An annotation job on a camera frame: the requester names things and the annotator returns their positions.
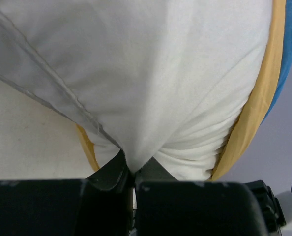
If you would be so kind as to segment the white pillow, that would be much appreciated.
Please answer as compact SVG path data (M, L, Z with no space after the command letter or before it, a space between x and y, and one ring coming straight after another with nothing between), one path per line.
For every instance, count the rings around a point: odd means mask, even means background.
M255 86L270 0L0 0L0 79L78 123L99 165L211 177Z

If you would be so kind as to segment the blue Pikachu pillowcase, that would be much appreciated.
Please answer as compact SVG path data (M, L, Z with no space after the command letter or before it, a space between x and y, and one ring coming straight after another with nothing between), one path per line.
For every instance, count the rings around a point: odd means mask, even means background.
M273 105L292 0L76 0L85 58L69 84L94 116L89 161L122 150L205 181L243 155Z

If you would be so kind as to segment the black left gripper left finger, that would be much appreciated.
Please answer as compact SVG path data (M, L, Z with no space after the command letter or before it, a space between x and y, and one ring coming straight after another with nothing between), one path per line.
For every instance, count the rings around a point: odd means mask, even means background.
M123 192L125 188L130 187L130 179L131 174L122 150L96 173L87 178L96 189L102 192Z

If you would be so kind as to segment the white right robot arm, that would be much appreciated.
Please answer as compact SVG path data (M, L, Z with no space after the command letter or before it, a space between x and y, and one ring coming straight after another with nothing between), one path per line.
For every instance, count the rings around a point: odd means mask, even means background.
M278 195L262 180L245 185L257 198L270 236L280 236L282 230L292 231L292 184L290 190Z

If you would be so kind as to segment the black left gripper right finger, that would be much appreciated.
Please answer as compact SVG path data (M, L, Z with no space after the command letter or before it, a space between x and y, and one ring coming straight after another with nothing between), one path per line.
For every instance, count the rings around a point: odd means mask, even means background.
M142 182L169 182L177 181L158 161L153 157L144 164L135 174L135 183Z

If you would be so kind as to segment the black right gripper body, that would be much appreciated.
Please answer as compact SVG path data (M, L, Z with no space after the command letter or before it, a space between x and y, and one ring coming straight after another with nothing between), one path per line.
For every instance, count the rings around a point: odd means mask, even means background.
M281 233L281 228L286 225L286 221L279 200L271 188L262 180L246 183L246 186L252 191L259 203L268 231Z

